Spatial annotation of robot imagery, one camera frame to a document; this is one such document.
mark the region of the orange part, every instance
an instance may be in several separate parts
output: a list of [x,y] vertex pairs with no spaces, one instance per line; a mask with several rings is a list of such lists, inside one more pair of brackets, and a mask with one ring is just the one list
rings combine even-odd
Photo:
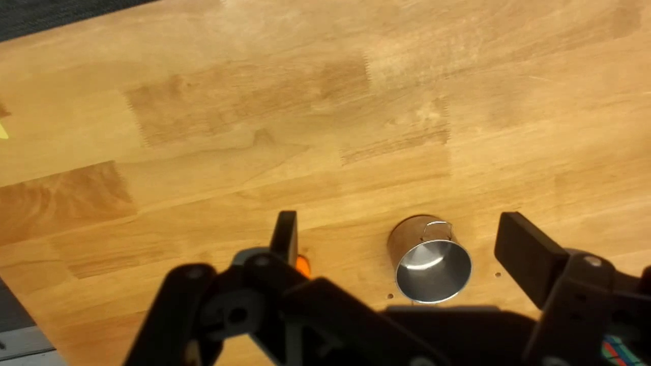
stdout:
[[296,260],[296,268],[304,274],[304,277],[311,277],[311,268],[309,268],[309,258],[300,255]]

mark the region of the silver cylinder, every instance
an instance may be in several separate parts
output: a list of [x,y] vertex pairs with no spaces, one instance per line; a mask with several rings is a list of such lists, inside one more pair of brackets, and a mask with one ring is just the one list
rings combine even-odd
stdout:
[[472,263],[453,227],[438,215],[412,215],[389,235],[389,257],[399,289],[418,303],[441,303],[468,283]]

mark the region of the open tin can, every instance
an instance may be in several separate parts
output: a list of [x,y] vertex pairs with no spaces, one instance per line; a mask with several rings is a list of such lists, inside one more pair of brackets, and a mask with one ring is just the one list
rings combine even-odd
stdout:
[[416,303],[448,301],[468,285],[470,255],[438,215],[404,219],[391,230],[386,246],[397,285]]

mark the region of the wooden table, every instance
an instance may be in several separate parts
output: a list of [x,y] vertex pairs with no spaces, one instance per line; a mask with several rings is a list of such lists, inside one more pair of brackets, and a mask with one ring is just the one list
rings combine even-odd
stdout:
[[537,313],[493,258],[500,212],[640,274],[648,4],[161,0],[3,43],[0,277],[86,366],[125,361],[170,268],[226,268],[280,210],[377,310],[407,303],[385,243],[422,212],[474,260],[450,306]]

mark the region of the black mechanical part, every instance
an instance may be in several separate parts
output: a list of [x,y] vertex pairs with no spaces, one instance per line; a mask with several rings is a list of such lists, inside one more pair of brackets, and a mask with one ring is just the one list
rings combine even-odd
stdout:
[[543,310],[524,352],[526,364],[600,364],[607,335],[651,363],[651,297],[644,280],[617,272],[600,257],[564,251],[522,213],[502,213],[494,252]]
[[607,340],[649,364],[651,295],[644,278],[557,246],[522,213],[502,213],[497,258],[543,310],[542,321],[497,308],[372,312],[325,278],[293,268],[296,213],[271,249],[243,251],[219,274],[175,268],[126,361],[130,366],[213,364],[222,341],[248,333],[276,364],[608,364]]
[[128,366],[213,364],[222,341],[201,337],[198,315],[217,274],[210,264],[185,264],[168,274],[130,350]]
[[297,212],[281,212],[271,238],[271,252],[293,267],[297,260],[297,246]]

